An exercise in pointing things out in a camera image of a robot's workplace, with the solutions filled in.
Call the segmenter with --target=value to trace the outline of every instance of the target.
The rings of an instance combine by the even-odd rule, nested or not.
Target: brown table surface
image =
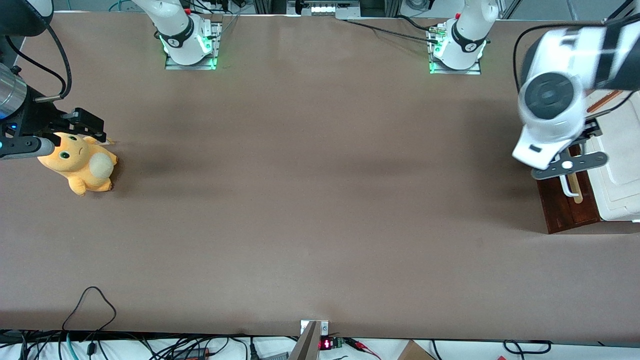
[[[639,338],[638,235],[544,234],[511,158],[531,23],[496,23],[481,76],[431,75],[424,44],[327,17],[242,17],[210,72],[165,71],[143,14],[52,25],[74,79],[58,106],[105,120],[120,175],[80,198],[36,159],[0,162],[0,328],[60,328],[97,285],[111,330]],[[46,33],[24,52],[63,70]],[[108,318],[92,293],[69,327]]]

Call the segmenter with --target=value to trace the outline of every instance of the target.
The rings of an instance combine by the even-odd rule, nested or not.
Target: white robotic arm
[[[482,55],[498,14],[497,0],[465,0],[460,16],[443,24],[445,36],[433,56],[451,69],[469,69]]]
[[[529,49],[518,96],[524,126],[514,158],[546,170],[584,130],[585,90],[640,89],[638,20],[548,31]],[[572,171],[595,167],[583,165]]]
[[[211,21],[187,13],[180,0],[132,0],[151,18],[164,50],[180,65],[193,65],[213,51]]]

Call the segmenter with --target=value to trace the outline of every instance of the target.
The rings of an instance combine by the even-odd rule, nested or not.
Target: plush toy ear
[[[42,165],[44,165],[44,166],[46,166],[46,167],[48,167],[48,168],[51,168],[51,167],[49,166],[49,159],[47,158],[47,156],[39,156],[39,157],[38,157],[38,161],[39,161]]]

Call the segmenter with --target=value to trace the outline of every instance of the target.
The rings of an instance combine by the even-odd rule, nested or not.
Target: metal mounting plate
[[[322,336],[329,335],[329,321],[327,320],[300,320],[300,334],[305,332],[305,329],[307,328],[307,325],[309,324],[309,322],[313,322],[313,321],[320,322]]]

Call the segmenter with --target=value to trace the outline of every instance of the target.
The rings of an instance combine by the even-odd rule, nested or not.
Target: stuffed toy
[[[84,196],[87,190],[107,192],[112,189],[109,176],[118,158],[96,145],[96,139],[87,136],[56,133],[60,137],[60,146],[52,154],[40,156],[38,160],[49,169],[69,180],[74,193]]]

